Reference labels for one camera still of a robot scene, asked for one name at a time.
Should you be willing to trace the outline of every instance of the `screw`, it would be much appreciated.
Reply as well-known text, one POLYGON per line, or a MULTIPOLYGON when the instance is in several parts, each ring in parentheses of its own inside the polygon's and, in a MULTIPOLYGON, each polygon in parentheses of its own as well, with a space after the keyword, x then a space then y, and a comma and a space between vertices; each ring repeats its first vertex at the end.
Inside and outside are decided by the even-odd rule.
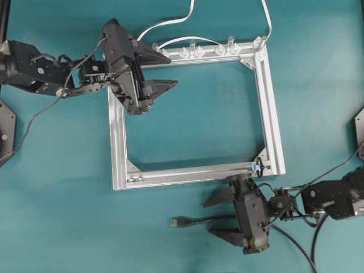
POLYGON ((62 96, 62 92, 63 92, 63 88, 58 89, 58 90, 56 91, 56 96, 57 96, 57 97, 62 96))

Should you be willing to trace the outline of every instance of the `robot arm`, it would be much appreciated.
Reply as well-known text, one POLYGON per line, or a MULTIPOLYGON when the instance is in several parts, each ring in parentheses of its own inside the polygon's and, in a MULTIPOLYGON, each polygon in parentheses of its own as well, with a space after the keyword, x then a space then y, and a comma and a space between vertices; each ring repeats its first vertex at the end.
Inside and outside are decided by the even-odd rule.
POLYGON ((27 92, 64 98, 80 96, 110 86, 130 115, 146 114, 154 99, 177 84, 177 81, 144 79, 141 66, 168 64, 170 59, 149 45, 133 39, 116 19, 102 28, 105 61, 94 56, 79 69, 80 86, 70 78, 71 69, 81 60, 66 55, 58 59, 42 54, 30 44, 7 40, 0 46, 0 84, 9 84, 27 92))
POLYGON ((272 217, 280 216, 281 220, 287 221, 317 218, 326 212, 331 218, 341 220, 364 215, 363 167, 348 173, 341 180, 321 181, 306 187, 301 193, 306 215, 299 213, 295 198, 290 195, 290 191, 301 187, 274 189, 275 196, 267 200, 251 175, 231 176, 227 180, 229 187, 213 195, 204 207, 233 202, 238 227, 213 227, 209 232, 242 247, 244 254, 260 253, 269 247, 269 222, 272 217))

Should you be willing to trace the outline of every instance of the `teal table surface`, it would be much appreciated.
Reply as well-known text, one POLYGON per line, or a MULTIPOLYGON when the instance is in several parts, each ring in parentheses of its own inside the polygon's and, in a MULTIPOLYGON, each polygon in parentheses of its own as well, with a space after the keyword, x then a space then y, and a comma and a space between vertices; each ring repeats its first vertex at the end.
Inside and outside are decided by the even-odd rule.
MULTIPOLYGON (((293 186, 356 149, 352 119, 364 107, 364 21, 360 0, 268 5, 268 52, 287 174, 261 181, 293 186)), ((13 0, 8 39, 75 59, 92 51, 111 18, 137 36, 188 8, 189 0, 13 0)), ((249 41, 265 33, 260 0, 196 0, 188 21, 156 28, 145 42, 184 35, 249 41)), ((246 161, 263 147, 254 77, 240 63, 152 69, 145 75, 180 82, 147 115, 127 117, 129 157, 140 168, 246 161)), ((18 117, 19 142, 30 116, 54 98, 3 86, 1 100, 18 117)), ((355 158, 328 178, 361 165, 355 158)), ((23 148, 0 169, 0 272, 310 272, 299 250, 274 230, 267 251, 244 256, 210 235, 212 225, 169 226, 174 216, 232 212, 231 205, 202 208, 223 185, 113 191, 106 90, 62 100, 34 122, 23 148)), ((312 228, 300 221, 278 225, 309 251, 312 228)), ((364 218, 327 221, 317 245, 319 272, 362 272, 363 225, 364 218)))

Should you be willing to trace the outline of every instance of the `rectangular frame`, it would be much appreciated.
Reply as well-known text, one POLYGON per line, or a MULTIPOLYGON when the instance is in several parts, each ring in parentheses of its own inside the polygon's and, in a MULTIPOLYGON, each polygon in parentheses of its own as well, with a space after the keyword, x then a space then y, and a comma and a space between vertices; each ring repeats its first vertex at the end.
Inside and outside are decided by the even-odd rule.
MULTIPOLYGON (((279 132, 271 72, 267 48, 260 48, 262 38, 249 43, 228 43, 225 45, 195 46, 190 49, 163 49, 161 53, 172 61, 168 65, 151 65, 143 68, 162 66, 216 63, 220 61, 240 61, 255 74, 260 116, 263 127, 265 148, 260 157, 265 166, 264 176, 283 175, 284 165, 282 142, 279 132)), ((125 110, 123 105, 108 88, 111 164, 113 189, 134 189, 162 185, 195 183, 221 180, 227 176, 250 172, 255 176, 255 161, 214 166, 165 169, 143 172, 127 158, 125 110)))

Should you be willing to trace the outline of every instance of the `white cable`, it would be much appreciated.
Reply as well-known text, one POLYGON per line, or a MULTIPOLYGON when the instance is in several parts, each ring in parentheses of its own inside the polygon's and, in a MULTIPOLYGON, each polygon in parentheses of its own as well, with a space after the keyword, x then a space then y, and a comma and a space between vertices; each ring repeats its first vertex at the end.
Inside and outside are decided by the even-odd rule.
POLYGON ((269 15, 269 11, 268 11, 268 7, 267 7, 266 0, 262 0, 262 5, 263 5, 263 8, 264 8, 264 13, 266 14, 267 23, 268 23, 268 27, 269 27, 269 33, 267 35, 267 39, 269 39, 269 37, 272 34, 272 21, 271 21, 270 15, 269 15))
POLYGON ((186 40, 202 40, 202 41, 207 41, 213 44, 220 44, 218 42, 215 42, 214 40, 208 39, 208 38, 204 38, 204 37, 199 37, 199 36, 183 36, 183 37, 179 37, 179 38, 175 38, 172 40, 169 40, 167 42, 164 42, 163 44, 161 44, 160 46, 158 46, 158 49, 162 49, 163 47, 169 45, 169 44, 173 44, 173 43, 177 43, 180 41, 186 41, 186 40))
POLYGON ((155 24, 154 26, 151 26, 150 28, 147 28, 146 30, 144 30, 140 35, 139 37, 137 38, 138 41, 142 40, 143 37, 145 36, 145 34, 147 32, 149 32, 149 30, 152 30, 153 28, 155 27, 160 27, 160 26, 166 26, 168 24, 177 24, 177 23, 182 23, 184 21, 186 21, 192 14, 193 12, 193 7, 195 5, 195 0, 191 0, 191 5, 189 7, 189 13, 186 17, 183 17, 183 18, 179 18, 179 19, 174 19, 174 20, 168 20, 168 21, 165 21, 165 22, 161 22, 161 23, 158 23, 158 24, 155 24))
POLYGON ((268 35, 267 36, 263 36, 262 42, 261 42, 261 44, 259 46, 259 50, 262 49, 266 45, 269 37, 272 34, 272 21, 271 21, 270 15, 269 15, 269 11, 268 11, 268 7, 267 7, 266 0, 262 0, 262 5, 263 5, 264 13, 266 14, 267 23, 268 23, 268 27, 269 27, 269 32, 268 32, 268 35))

